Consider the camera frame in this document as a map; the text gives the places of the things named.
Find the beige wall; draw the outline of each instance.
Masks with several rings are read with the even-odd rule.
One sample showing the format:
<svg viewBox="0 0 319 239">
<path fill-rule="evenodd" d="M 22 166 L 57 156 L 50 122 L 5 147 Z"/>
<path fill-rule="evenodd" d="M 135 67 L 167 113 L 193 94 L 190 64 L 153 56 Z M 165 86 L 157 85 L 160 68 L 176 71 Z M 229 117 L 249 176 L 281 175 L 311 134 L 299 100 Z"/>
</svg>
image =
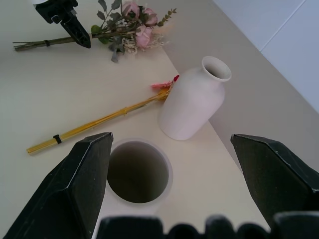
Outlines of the beige wall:
<svg viewBox="0 0 319 239">
<path fill-rule="evenodd" d="M 180 73 L 199 66 L 206 55 L 232 70 L 225 102 L 210 122 L 237 164 L 230 136 L 243 133 L 278 140 L 319 171 L 319 115 L 214 3 L 146 2 L 160 16 L 177 7 L 165 51 Z"/>
</svg>

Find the circular cutout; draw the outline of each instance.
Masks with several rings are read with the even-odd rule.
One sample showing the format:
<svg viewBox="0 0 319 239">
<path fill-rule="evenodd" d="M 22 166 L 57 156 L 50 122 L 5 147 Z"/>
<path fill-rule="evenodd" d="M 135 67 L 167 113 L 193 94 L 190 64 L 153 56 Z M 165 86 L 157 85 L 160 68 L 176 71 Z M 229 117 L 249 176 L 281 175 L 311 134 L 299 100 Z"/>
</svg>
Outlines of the circular cutout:
<svg viewBox="0 0 319 239">
<path fill-rule="evenodd" d="M 168 159 L 154 146 L 126 141 L 110 155 L 108 182 L 115 194 L 131 203 L 158 198 L 168 185 Z"/>
</svg>

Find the white table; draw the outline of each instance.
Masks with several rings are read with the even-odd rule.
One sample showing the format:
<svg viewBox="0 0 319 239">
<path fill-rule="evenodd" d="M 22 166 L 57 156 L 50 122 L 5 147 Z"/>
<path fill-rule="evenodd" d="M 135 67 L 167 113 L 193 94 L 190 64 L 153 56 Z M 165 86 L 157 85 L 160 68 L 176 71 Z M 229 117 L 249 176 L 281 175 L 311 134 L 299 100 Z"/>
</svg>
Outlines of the white table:
<svg viewBox="0 0 319 239">
<path fill-rule="evenodd" d="M 27 3 L 12 0 L 6 4 L 6 7 L 0 5 L 1 24 L 14 9 L 22 14 L 17 6 L 30 11 Z M 46 37 L 34 25 L 26 31 L 28 20 L 38 23 L 38 27 L 52 29 L 48 35 L 65 35 L 62 27 L 43 23 L 36 14 L 33 21 L 33 16 L 24 13 L 25 20 L 9 24 L 2 32 L 0 237 L 5 235 L 46 174 L 69 153 L 75 142 L 108 131 L 113 132 L 115 141 L 126 137 L 150 140 L 168 155 L 174 181 L 169 197 L 157 212 L 166 231 L 181 222 L 191 223 L 203 231 L 204 221 L 211 214 L 224 214 L 236 227 L 247 221 L 268 227 L 249 194 L 243 175 L 212 126 L 207 123 L 190 140 L 172 140 L 157 126 L 160 103 L 29 156 L 25 151 L 28 147 L 142 101 L 154 95 L 149 84 L 170 80 L 177 74 L 162 49 L 136 57 L 123 56 L 119 64 L 110 61 L 111 52 L 97 41 L 91 49 L 69 43 L 13 52 L 12 41 Z M 30 36 L 28 32 L 38 33 Z"/>
</svg>

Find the vase opening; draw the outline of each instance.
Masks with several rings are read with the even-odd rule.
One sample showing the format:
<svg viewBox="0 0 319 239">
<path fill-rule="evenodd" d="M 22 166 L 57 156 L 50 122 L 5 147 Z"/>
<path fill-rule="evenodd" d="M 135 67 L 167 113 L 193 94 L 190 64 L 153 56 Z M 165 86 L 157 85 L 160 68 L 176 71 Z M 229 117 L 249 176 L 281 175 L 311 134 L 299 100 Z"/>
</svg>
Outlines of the vase opening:
<svg viewBox="0 0 319 239">
<path fill-rule="evenodd" d="M 231 78 L 229 67 L 215 57 L 205 56 L 202 60 L 202 67 L 207 74 L 214 77 L 216 80 L 225 82 Z"/>
</svg>

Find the yellow stick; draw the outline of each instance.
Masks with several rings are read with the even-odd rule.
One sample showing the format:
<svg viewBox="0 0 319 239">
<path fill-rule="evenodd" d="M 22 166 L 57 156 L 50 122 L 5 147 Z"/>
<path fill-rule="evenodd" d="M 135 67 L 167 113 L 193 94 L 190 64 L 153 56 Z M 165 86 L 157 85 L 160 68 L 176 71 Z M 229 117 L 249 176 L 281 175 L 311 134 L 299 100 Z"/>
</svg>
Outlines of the yellow stick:
<svg viewBox="0 0 319 239">
<path fill-rule="evenodd" d="M 133 110 L 136 110 L 142 106 L 145 106 L 147 105 L 148 103 L 152 102 L 152 101 L 158 101 L 158 100 L 163 100 L 165 99 L 168 94 L 170 92 L 170 89 L 163 89 L 161 90 L 156 96 L 153 96 L 149 99 L 147 99 L 146 101 L 142 101 L 140 103 L 137 103 L 137 104 L 134 104 L 132 106 L 129 106 L 129 107 L 125 107 L 119 111 L 116 111 L 108 116 L 105 116 L 105 117 L 102 117 L 100 119 L 97 119 L 95 121 L 92 121 L 92 122 L 89 122 L 89 123 L 86 123 L 80 127 L 77 127 L 73 130 L 70 130 L 66 133 L 63 133 L 62 135 L 59 136 L 59 138 L 61 139 L 62 142 L 66 141 L 67 139 L 79 134 L 79 133 L 82 133 L 83 131 L 85 130 L 88 130 L 88 129 L 91 129 L 93 127 L 96 127 L 97 125 L 101 124 L 101 123 L 104 123 L 108 120 L 111 120 L 115 117 L 118 117 L 118 116 L 122 116 L 122 115 L 126 115 L 128 112 L 131 112 Z M 49 148 L 51 146 L 54 146 L 54 145 L 57 145 L 57 140 L 56 139 L 50 139 L 46 142 L 43 142 L 41 144 L 38 144 L 38 145 L 35 145 L 31 148 L 28 148 L 26 151 L 29 153 L 29 154 L 35 154 L 43 149 L 46 149 L 46 148 Z"/>
</svg>

